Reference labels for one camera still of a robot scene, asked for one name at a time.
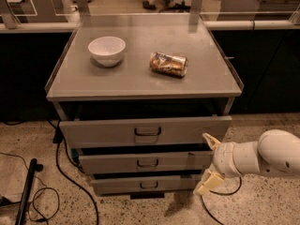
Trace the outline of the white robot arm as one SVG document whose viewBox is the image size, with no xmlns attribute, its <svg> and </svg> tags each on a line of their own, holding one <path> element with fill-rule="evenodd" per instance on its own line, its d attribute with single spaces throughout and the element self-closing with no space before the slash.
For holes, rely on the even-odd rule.
<svg viewBox="0 0 300 225">
<path fill-rule="evenodd" d="M 266 177 L 300 176 L 300 139 L 290 132 L 265 131 L 254 142 L 220 142 L 208 133 L 202 135 L 212 150 L 212 163 L 194 188 L 201 196 L 221 185 L 226 178 L 258 174 Z"/>
</svg>

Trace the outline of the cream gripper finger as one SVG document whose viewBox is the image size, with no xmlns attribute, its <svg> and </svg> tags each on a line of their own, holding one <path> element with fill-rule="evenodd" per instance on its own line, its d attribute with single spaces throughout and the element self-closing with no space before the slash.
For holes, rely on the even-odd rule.
<svg viewBox="0 0 300 225">
<path fill-rule="evenodd" d="M 216 150 L 217 147 L 219 145 L 221 145 L 221 142 L 217 138 L 213 137 L 212 135 L 210 135 L 208 133 L 204 133 L 202 136 L 205 138 L 205 140 L 211 150 Z"/>
<path fill-rule="evenodd" d="M 225 177 L 219 172 L 205 170 L 201 181 L 195 187 L 196 195 L 204 195 L 210 190 L 220 186 L 225 180 Z"/>
</svg>

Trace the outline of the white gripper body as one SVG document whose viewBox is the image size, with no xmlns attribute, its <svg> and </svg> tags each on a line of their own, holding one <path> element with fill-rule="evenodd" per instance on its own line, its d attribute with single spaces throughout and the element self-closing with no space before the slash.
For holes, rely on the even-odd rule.
<svg viewBox="0 0 300 225">
<path fill-rule="evenodd" d="M 242 174 L 238 171 L 233 158 L 236 142 L 221 143 L 214 150 L 213 166 L 217 173 L 220 173 L 225 178 L 241 177 Z"/>
</svg>

